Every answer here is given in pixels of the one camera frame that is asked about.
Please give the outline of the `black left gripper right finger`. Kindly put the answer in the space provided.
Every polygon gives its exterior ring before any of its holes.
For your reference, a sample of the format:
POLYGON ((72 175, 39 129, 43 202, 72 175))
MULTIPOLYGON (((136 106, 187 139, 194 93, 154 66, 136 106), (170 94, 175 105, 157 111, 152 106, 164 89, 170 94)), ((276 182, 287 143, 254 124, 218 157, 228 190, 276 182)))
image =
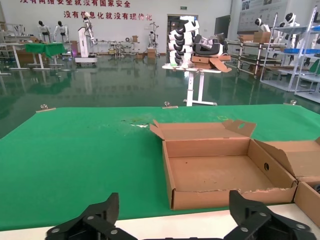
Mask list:
POLYGON ((238 191, 229 192, 230 215, 237 227, 225 240, 315 240, 311 228, 271 211, 263 202, 244 198, 238 191))

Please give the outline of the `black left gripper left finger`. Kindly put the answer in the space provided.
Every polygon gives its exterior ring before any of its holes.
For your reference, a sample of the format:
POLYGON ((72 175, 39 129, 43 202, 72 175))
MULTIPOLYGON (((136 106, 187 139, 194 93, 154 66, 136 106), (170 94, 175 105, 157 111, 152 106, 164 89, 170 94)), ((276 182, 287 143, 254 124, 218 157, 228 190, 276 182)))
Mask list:
POLYGON ((119 194, 113 192, 106 201, 89 205, 78 217, 52 227, 47 240, 135 240, 116 227, 119 216, 119 194))

